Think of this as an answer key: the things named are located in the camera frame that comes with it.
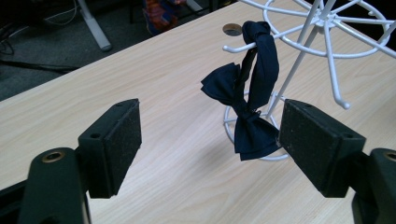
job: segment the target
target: bow tie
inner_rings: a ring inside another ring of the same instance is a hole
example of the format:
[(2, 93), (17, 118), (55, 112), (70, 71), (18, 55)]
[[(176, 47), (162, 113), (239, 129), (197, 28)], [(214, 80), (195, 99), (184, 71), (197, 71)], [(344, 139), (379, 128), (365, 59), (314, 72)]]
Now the bow tie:
[[(241, 161), (245, 161), (265, 157), (279, 149), (276, 143), (278, 129), (261, 119), (261, 112), (257, 111), (269, 101), (279, 73), (279, 64), (267, 22), (247, 21), (242, 29), (245, 42), (256, 42), (256, 48), (247, 51), (242, 67), (229, 63), (211, 72), (202, 80), (201, 90), (235, 111), (238, 118), (234, 130), (234, 148), (235, 153), (240, 154)], [(246, 101), (245, 82), (256, 54), (257, 62)]]

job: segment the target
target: gray carpet floor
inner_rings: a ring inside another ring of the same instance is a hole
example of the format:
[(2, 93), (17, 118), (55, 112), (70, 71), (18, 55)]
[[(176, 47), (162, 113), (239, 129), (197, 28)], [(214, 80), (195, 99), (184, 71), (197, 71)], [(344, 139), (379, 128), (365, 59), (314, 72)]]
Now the gray carpet floor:
[[(196, 1), (203, 8), (207, 0)], [(112, 50), (99, 49), (85, 21), (73, 11), (52, 18), (52, 22), (70, 21), (66, 25), (27, 27), (12, 35), (0, 46), (3, 61), (81, 67), (150, 38), (142, 6), (134, 7), (134, 22), (130, 23), (129, 1), (95, 1), (89, 4), (92, 15), (102, 27)], [(199, 18), (187, 8), (180, 12), (178, 25)], [(19, 68), (0, 64), (0, 101), (30, 90), (62, 74), (52, 71)]]

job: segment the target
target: wooden table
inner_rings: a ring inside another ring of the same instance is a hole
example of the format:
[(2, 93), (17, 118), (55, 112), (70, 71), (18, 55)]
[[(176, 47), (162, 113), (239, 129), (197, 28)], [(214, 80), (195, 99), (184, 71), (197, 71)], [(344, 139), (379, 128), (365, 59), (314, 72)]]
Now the wooden table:
[[(25, 179), (39, 153), (76, 148), (78, 136), (112, 105), (138, 98), (143, 144), (119, 195), (90, 200), (93, 223), (353, 223), (353, 190), (345, 199), (326, 199), (292, 159), (241, 162), (224, 132), (224, 105), (200, 91), (212, 70), (242, 61), (245, 52), (221, 49), (243, 46), (242, 36), (222, 27), (247, 20), (262, 21), (262, 12), (233, 4), (2, 102), (0, 189)], [(295, 21), (273, 19), (278, 30)], [(336, 50), (366, 48), (332, 32)], [(276, 46), (279, 90), (298, 51), (279, 40)], [(332, 99), (325, 58), (305, 56), (285, 95), (367, 137), (366, 153), (396, 148), (395, 60), (378, 52), (337, 60), (336, 67), (349, 110)]]

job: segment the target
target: white wire stand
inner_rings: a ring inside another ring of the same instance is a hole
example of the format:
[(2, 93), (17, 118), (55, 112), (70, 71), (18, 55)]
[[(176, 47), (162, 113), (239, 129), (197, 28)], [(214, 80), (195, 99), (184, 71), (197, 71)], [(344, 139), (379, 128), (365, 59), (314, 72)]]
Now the white wire stand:
[[(298, 49), (300, 51), (300, 54), (298, 55), (294, 65), (290, 69), (290, 72), (289, 72), (288, 76), (286, 77), (285, 82), (283, 83), (279, 93), (273, 92), (268, 110), (266, 112), (262, 113), (262, 116), (264, 116), (266, 119), (271, 120), (271, 122), (273, 123), (273, 125), (275, 127), (277, 127), (277, 124), (273, 117), (274, 109), (276, 108), (276, 106), (280, 100), (285, 99), (285, 97), (283, 96), (283, 93), (285, 92), (286, 88), (288, 87), (293, 75), (297, 71), (297, 68), (299, 67), (299, 65), (300, 65), (301, 61), (303, 60), (306, 53), (310, 53), (310, 54), (313, 54), (313, 55), (316, 55), (319, 57), (326, 57), (328, 59), (327, 61), (329, 64), (329, 72), (330, 72), (330, 78), (331, 78), (331, 83), (332, 83), (332, 95), (333, 95), (334, 101), (338, 105), (343, 107), (344, 109), (349, 109), (350, 103), (348, 103), (347, 101), (345, 101), (342, 98), (341, 93), (339, 91), (334, 59), (361, 58), (361, 57), (365, 57), (365, 56), (374, 54), (374, 53), (378, 52), (379, 50), (388, 54), (390, 57), (393, 57), (396, 59), (396, 52), (394, 50), (386, 47), (387, 43), (389, 42), (390, 34), (396, 28), (396, 21), (387, 20), (384, 17), (384, 15), (381, 14), (381, 12), (379, 12), (375, 7), (367, 4), (363, 0), (349, 0), (349, 3), (346, 3), (346, 4), (342, 5), (341, 7), (335, 8), (333, 10), (332, 10), (332, 8), (333, 8), (336, 0), (328, 0), (326, 4), (323, 3), (323, 0), (315, 0), (315, 2), (313, 3), (312, 6), (307, 4), (303, 0), (293, 0), (300, 7), (306, 9), (306, 12), (288, 10), (288, 9), (283, 9), (283, 8), (278, 8), (278, 7), (271, 7), (271, 5), (275, 2), (275, 0), (268, 0), (265, 5), (261, 5), (256, 2), (250, 1), (250, 0), (239, 0), (239, 1), (246, 3), (250, 6), (262, 9), (263, 18), (265, 21), (267, 21), (270, 24), (274, 39), (280, 39), (283, 42), (285, 42), (286, 44), (288, 44), (291, 47)], [(352, 7), (354, 5), (363, 7), (364, 9), (366, 9), (368, 11), (368, 14), (370, 16), (374, 16), (375, 19), (341, 17), (341, 16), (337, 15), (337, 13), (339, 13), (349, 7)], [(283, 32), (279, 32), (276, 29), (276, 27), (271, 23), (271, 20), (268, 17), (269, 11), (285, 14), (288, 16), (302, 17), (302, 18), (306, 18), (306, 19), (305, 19), (304, 24), (292, 27), (289, 30), (286, 30)], [(381, 25), (384, 30), (384, 34), (382, 34), (381, 37), (375, 41), (369, 37), (366, 37), (364, 35), (361, 35), (361, 34), (355, 32), (354, 30), (350, 29), (348, 26), (345, 26), (344, 22)], [(314, 27), (313, 27), (311, 33), (309, 34), (308, 38), (305, 40), (305, 43), (302, 44), (302, 42), (305, 38), (305, 35), (308, 31), (308, 28), (311, 25), (313, 25)], [(355, 37), (357, 40), (369, 45), (370, 47), (372, 47), (372, 49), (369, 49), (369, 50), (366, 50), (363, 52), (359, 52), (359, 53), (350, 53), (350, 54), (333, 53), (330, 30), (334, 27), (339, 28), (340, 30), (347, 33), (348, 35), (351, 35), (351, 36)], [(300, 32), (298, 35), (297, 41), (292, 41), (287, 37), (287, 35), (290, 35), (290, 34), (296, 33), (296, 32)], [(310, 48), (312, 42), (314, 41), (314, 39), (318, 33), (324, 35), (326, 51), (321, 51), (321, 50)], [(238, 52), (242, 52), (244, 50), (252, 49), (255, 47), (256, 47), (256, 44), (251, 43), (251, 44), (245, 45), (240, 48), (231, 48), (228, 46), (224, 46), (223, 49), (225, 51), (228, 51), (231, 53), (238, 53)], [(236, 119), (229, 119), (229, 111), (230, 111), (230, 107), (227, 106), (225, 113), (224, 113), (224, 125), (225, 125), (225, 129), (226, 129), (228, 136), (233, 141), (233, 135), (230, 130), (230, 122), (235, 122)], [(261, 159), (268, 160), (268, 161), (279, 161), (279, 160), (283, 160), (287, 157), (288, 157), (288, 154), (285, 153), (281, 156), (263, 157)]]

